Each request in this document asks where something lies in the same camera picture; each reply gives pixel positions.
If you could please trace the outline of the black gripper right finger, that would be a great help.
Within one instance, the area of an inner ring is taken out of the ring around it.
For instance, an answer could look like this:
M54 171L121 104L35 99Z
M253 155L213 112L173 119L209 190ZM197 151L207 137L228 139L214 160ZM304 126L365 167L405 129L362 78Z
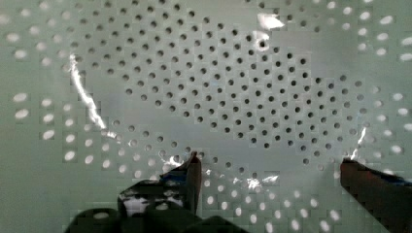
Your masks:
M350 158L343 159L340 173L341 186L390 233L411 233L411 182Z

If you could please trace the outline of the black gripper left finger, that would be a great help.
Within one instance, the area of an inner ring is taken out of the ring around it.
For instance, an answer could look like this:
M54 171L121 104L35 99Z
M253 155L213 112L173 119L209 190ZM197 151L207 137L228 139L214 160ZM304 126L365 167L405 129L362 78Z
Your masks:
M143 180L123 190L118 196L121 216L140 216L150 209L177 206L197 211L201 189L201 161L194 151L189 159L155 180Z

